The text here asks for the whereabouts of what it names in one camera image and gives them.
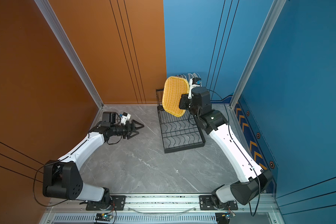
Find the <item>orange wall panel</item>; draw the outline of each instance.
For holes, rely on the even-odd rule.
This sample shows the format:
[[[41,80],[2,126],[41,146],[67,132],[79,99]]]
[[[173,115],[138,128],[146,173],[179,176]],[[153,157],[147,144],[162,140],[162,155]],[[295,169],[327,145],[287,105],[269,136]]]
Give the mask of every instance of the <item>orange wall panel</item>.
[[[33,169],[80,142],[97,111],[35,2],[0,0],[0,141],[37,161],[0,144],[0,223],[39,222]],[[40,182],[36,195],[49,202]]]
[[[166,80],[162,0],[49,2],[104,103],[156,101]]]

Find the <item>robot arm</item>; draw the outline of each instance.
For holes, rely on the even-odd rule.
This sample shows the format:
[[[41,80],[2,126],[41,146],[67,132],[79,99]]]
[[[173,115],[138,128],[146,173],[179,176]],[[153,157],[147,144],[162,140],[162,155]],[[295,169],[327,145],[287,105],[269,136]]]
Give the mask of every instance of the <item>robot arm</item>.
[[[198,84],[200,78],[192,78]],[[194,87],[189,94],[183,94],[179,102],[180,109],[189,110],[197,125],[204,130],[223,150],[237,173],[237,182],[229,186],[221,186],[212,192],[212,201],[216,208],[222,209],[226,202],[237,200],[246,205],[251,199],[265,190],[273,179],[269,170],[263,170],[245,151],[234,136],[224,115],[213,110],[210,93],[205,87]]]
[[[269,170],[261,167],[245,151],[235,137],[227,119],[213,110],[210,94],[205,87],[199,85],[200,78],[192,78],[189,94],[183,94],[179,103],[180,109],[189,110],[197,125],[203,129],[223,150],[237,173],[238,181],[221,186],[212,192],[212,201],[216,208],[222,209],[228,201],[237,200],[245,205],[260,191],[263,191],[272,180]],[[116,114],[104,112],[102,121],[90,130],[88,135],[66,155],[57,161],[48,161],[44,167],[43,194],[69,200],[86,200],[94,203],[95,208],[107,209],[111,203],[109,190],[83,183],[79,169],[89,156],[111,136],[122,136],[130,139],[138,134],[137,130],[144,125],[132,120],[127,122],[128,114],[123,114],[120,124],[115,124]]]
[[[123,113],[120,124],[115,124],[115,112],[104,112],[102,121],[93,127],[86,137],[67,154],[57,161],[50,160],[44,166],[43,195],[69,200],[84,200],[95,203],[104,210],[111,204],[110,192],[103,187],[96,187],[82,181],[79,170],[90,155],[111,136],[130,139],[144,125],[132,120]]]

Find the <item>gray marble floor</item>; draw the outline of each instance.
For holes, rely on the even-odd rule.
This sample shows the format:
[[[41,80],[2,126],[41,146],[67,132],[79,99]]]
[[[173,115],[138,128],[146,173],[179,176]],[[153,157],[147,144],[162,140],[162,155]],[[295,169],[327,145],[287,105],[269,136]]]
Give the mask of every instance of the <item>gray marble floor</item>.
[[[226,116],[223,105],[213,104],[213,108]],[[204,147],[164,154],[157,106],[105,105],[104,111],[129,113],[145,127],[130,140],[100,146],[81,167],[85,183],[107,187],[112,193],[166,193],[211,192],[237,181],[230,162],[206,133]],[[231,126],[241,140],[238,124],[231,122]],[[117,140],[114,136],[109,142]]]

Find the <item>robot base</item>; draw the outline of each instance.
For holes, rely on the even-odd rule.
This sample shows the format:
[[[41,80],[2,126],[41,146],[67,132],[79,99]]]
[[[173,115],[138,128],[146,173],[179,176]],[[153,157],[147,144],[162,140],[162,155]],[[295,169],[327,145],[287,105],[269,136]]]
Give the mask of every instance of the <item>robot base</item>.
[[[103,193],[103,197],[101,201],[88,201],[82,202],[80,204],[87,203],[86,210],[87,211],[111,211],[114,209],[117,211],[122,211],[124,208],[124,204],[126,201],[125,195],[110,195],[110,190],[104,188],[105,192]]]
[[[218,208],[214,203],[214,195],[200,195],[200,210],[237,210],[237,202],[236,201],[228,201],[225,203],[221,203]]]

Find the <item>clear plastic tube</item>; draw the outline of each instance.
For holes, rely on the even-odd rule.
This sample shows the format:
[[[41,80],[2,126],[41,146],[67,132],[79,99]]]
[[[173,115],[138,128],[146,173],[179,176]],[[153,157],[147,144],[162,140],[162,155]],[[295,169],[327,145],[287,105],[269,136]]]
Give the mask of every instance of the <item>clear plastic tube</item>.
[[[181,216],[181,215],[184,215],[186,213],[188,213],[190,210],[193,210],[194,208],[196,208],[197,206],[195,207],[192,207],[188,210],[185,210],[185,211],[182,211],[182,212],[173,212],[173,213],[149,213],[149,212],[140,212],[140,211],[137,211],[133,208],[130,208],[128,207],[130,210],[134,211],[135,213],[137,213],[138,215],[144,215],[144,216],[148,216],[148,217],[166,217],[166,216],[170,216],[170,217],[177,217],[177,216]]]

